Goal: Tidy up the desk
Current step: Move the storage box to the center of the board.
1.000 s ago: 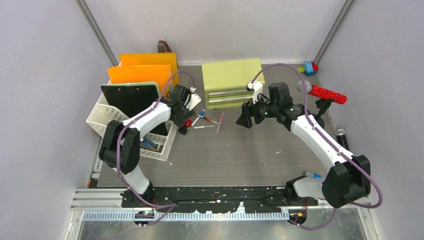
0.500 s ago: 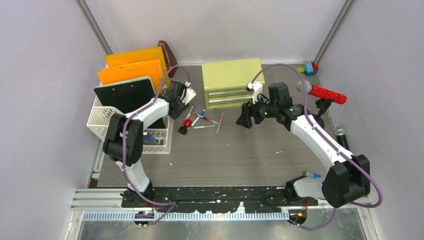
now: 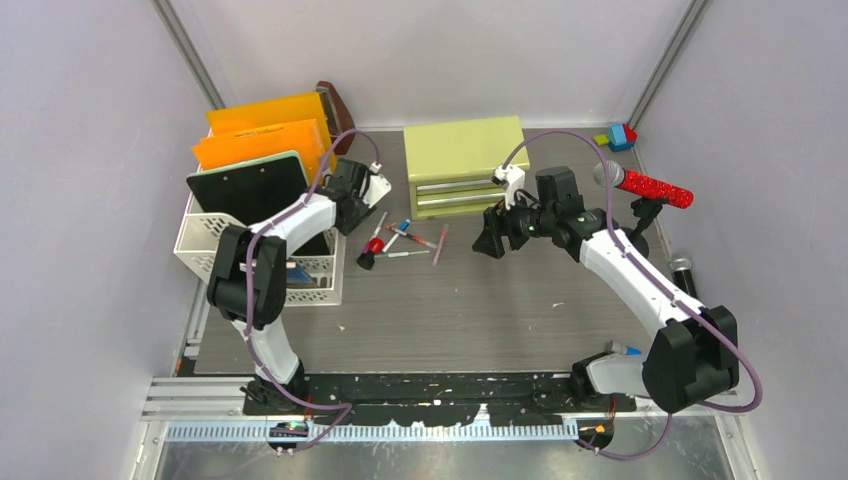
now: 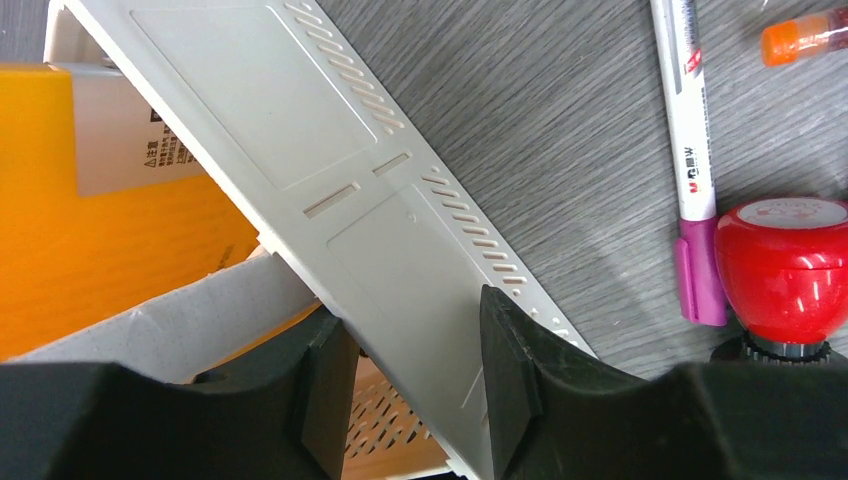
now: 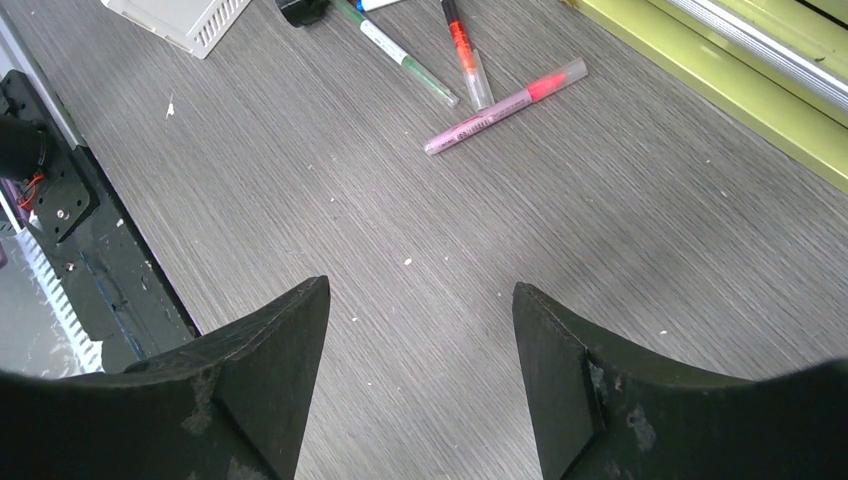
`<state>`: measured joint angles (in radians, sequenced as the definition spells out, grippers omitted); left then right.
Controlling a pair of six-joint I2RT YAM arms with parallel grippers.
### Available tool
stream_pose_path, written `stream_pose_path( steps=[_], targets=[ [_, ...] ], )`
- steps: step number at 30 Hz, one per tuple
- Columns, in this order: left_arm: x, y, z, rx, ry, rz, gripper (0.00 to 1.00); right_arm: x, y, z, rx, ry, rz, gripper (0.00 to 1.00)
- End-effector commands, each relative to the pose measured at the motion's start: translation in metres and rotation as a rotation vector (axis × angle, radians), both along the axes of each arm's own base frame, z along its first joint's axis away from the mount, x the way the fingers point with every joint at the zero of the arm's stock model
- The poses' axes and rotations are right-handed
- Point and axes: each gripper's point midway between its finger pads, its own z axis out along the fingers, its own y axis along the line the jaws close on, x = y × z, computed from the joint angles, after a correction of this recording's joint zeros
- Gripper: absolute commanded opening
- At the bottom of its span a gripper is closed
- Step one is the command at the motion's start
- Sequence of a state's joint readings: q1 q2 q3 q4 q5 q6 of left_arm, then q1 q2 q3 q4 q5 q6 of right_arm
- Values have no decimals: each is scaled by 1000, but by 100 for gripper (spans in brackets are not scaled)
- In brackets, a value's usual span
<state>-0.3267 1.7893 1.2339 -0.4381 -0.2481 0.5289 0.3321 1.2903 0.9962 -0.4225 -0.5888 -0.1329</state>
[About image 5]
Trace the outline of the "pink highlighter pen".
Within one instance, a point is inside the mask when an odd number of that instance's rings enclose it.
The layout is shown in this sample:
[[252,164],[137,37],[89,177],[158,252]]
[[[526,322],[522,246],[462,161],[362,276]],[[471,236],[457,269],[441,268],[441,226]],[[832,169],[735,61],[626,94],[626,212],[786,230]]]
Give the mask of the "pink highlighter pen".
[[431,138],[424,145],[424,152],[428,156],[439,154],[530,105],[550,97],[587,75],[586,62],[582,58],[577,58],[558,70],[529,83],[522,90],[495,103],[493,106],[483,109],[474,116]]

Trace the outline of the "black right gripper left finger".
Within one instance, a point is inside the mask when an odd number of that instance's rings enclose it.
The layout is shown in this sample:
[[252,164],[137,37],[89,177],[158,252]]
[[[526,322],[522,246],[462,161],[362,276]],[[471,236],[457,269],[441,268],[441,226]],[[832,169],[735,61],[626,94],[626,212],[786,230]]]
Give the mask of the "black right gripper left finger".
[[121,373],[1,376],[5,479],[291,479],[327,331],[330,282]]

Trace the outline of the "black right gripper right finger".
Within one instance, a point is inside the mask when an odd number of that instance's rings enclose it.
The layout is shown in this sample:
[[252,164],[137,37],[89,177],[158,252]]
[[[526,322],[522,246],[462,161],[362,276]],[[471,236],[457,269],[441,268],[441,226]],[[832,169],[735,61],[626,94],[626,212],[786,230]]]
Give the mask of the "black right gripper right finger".
[[765,380],[670,359],[529,283],[512,316],[546,479],[843,479],[847,363]]

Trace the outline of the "red black stamp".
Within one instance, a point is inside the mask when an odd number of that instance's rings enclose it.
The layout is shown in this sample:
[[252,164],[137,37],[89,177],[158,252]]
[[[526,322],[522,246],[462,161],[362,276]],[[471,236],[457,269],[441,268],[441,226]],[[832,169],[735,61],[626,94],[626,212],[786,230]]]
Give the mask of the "red black stamp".
[[295,28],[320,21],[329,5],[328,0],[275,0],[274,3],[285,20]]

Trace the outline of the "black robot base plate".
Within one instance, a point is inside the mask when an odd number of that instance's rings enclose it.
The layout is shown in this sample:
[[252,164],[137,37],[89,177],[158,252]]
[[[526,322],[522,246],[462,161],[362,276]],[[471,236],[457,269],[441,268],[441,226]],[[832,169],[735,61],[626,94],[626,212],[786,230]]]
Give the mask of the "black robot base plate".
[[21,243],[80,371],[121,371],[197,329],[91,150],[71,145],[32,78],[1,80],[1,179]]

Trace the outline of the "green metal drawer cabinet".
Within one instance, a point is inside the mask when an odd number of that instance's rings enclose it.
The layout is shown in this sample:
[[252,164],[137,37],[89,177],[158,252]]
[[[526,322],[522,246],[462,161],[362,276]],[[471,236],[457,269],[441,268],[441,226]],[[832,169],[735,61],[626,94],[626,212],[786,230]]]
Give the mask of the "green metal drawer cabinet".
[[847,189],[847,34],[835,25],[789,1],[570,5]]

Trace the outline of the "white plastic file rack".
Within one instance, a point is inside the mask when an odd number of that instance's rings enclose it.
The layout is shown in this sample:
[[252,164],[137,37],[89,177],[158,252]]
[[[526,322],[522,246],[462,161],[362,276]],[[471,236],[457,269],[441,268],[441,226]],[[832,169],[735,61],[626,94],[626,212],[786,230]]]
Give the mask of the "white plastic file rack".
[[250,0],[102,0],[112,12],[205,59]]

